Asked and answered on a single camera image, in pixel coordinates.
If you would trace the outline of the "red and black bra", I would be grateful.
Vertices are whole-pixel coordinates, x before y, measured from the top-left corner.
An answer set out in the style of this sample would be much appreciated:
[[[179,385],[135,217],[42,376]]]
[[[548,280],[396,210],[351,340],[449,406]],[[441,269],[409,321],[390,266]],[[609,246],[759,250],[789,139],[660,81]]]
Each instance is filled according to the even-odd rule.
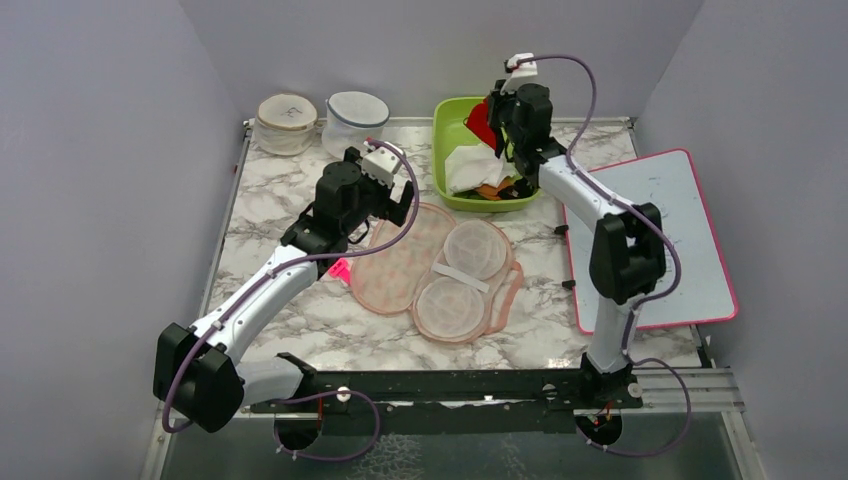
[[[482,100],[470,110],[463,124],[481,143],[495,150],[497,137],[489,125],[488,114],[487,101]]]

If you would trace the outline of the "floral mesh laundry bag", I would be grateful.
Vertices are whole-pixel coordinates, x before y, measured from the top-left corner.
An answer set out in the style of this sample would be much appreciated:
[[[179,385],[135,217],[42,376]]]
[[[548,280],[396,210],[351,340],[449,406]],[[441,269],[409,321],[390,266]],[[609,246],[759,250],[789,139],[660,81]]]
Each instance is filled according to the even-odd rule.
[[[422,204],[410,231],[380,222],[372,254],[351,270],[354,298],[380,315],[408,312],[420,334],[445,344],[502,331],[524,275],[512,244],[494,224],[463,222]]]

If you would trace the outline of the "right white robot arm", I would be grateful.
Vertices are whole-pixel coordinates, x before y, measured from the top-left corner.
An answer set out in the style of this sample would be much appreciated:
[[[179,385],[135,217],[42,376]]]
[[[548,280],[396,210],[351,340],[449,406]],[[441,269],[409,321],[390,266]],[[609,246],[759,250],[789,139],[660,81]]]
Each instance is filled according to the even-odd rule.
[[[495,152],[513,164],[521,193],[543,191],[561,202],[593,235],[588,273],[598,294],[597,319],[577,380],[579,398],[600,407],[634,382],[626,345],[631,308],[654,291],[666,272],[659,209],[635,204],[600,183],[551,134],[548,88],[525,83],[508,89],[497,81],[485,98]]]

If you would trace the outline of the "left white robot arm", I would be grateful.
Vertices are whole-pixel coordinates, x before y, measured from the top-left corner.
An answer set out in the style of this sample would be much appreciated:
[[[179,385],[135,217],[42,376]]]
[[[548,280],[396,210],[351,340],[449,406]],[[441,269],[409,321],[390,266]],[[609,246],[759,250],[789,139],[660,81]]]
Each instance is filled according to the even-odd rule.
[[[172,323],[160,333],[153,394],[163,403],[165,432],[176,434],[196,425],[214,433],[246,405],[274,399],[298,411],[313,401],[313,382],[293,362],[241,361],[291,300],[338,260],[354,257],[351,235],[370,218],[401,230],[388,242],[360,251],[360,256],[388,249],[411,230],[420,188],[407,155],[389,142],[369,139],[365,145],[364,152],[350,147],[342,160],[323,168],[313,201],[247,283],[190,326]]]

